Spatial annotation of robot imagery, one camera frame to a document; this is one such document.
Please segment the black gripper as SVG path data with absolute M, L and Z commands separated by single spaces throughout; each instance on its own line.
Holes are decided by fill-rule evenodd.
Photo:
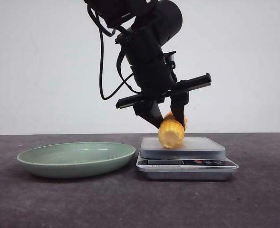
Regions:
M 164 53 L 159 61 L 132 65 L 135 82 L 141 88 L 137 95 L 121 98 L 116 108 L 133 105 L 135 114 L 159 128 L 163 117 L 158 103 L 171 97 L 171 112 L 182 126 L 185 126 L 184 107 L 189 103 L 189 91 L 209 86 L 212 78 L 209 73 L 189 80 L 178 81 L 174 69 L 176 51 Z

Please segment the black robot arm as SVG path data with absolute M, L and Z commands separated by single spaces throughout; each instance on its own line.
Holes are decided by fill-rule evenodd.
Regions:
M 87 12 L 101 36 L 112 37 L 121 46 L 116 67 L 121 71 L 124 58 L 130 64 L 140 92 L 119 99 L 116 107 L 133 107 L 135 114 L 159 128 L 163 117 L 158 105 L 171 98 L 174 118 L 185 126 L 184 107 L 189 92 L 209 86 L 211 76 L 205 74 L 178 81 L 174 53 L 164 53 L 162 46 L 182 27 L 178 6 L 169 0 L 88 0 Z

